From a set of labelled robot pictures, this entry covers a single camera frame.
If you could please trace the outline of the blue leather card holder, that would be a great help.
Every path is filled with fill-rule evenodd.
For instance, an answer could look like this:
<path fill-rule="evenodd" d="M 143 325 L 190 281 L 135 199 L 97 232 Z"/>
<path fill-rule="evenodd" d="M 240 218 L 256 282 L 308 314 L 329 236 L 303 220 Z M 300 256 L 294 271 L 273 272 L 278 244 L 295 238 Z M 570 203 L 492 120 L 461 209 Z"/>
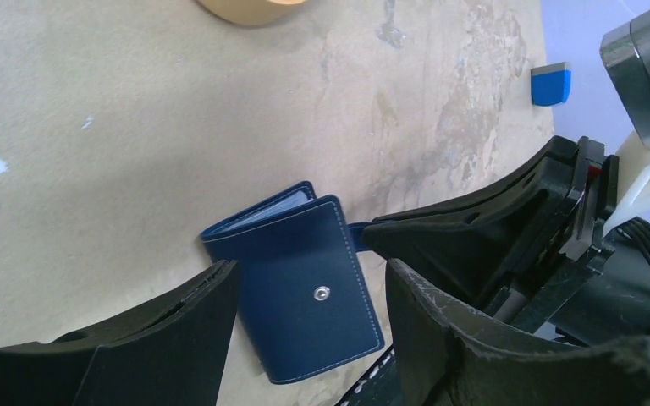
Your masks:
<path fill-rule="evenodd" d="M 238 315 L 273 384 L 305 380 L 382 349 L 358 261 L 365 224 L 335 195 L 295 184 L 201 232 L 213 261 L 242 272 Z"/>

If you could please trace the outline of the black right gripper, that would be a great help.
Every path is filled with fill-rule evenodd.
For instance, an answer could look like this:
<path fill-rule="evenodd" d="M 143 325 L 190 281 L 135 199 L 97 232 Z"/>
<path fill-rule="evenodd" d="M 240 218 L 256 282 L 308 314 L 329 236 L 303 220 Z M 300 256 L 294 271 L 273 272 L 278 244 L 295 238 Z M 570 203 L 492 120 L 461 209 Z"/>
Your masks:
<path fill-rule="evenodd" d="M 571 343 L 650 335 L 650 223 L 612 228 L 620 160 L 554 136 L 489 186 L 374 219 L 364 244 L 437 288 L 526 332 Z"/>

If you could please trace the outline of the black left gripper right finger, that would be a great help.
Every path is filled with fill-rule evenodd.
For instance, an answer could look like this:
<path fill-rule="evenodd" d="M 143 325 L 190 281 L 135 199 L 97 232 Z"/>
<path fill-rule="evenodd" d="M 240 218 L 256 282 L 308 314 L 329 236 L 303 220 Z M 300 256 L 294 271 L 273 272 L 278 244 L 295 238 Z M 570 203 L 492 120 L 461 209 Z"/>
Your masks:
<path fill-rule="evenodd" d="M 398 259 L 386 300 L 408 405 L 650 405 L 650 336 L 589 348 L 523 332 Z"/>

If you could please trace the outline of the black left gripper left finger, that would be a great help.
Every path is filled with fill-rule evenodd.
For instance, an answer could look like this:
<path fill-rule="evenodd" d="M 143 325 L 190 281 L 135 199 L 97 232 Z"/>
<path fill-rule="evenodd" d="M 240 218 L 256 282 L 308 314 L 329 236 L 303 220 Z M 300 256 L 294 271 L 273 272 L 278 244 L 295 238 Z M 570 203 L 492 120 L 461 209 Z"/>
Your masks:
<path fill-rule="evenodd" d="M 50 343 L 0 348 L 0 405 L 214 405 L 241 272 L 219 261 Z"/>

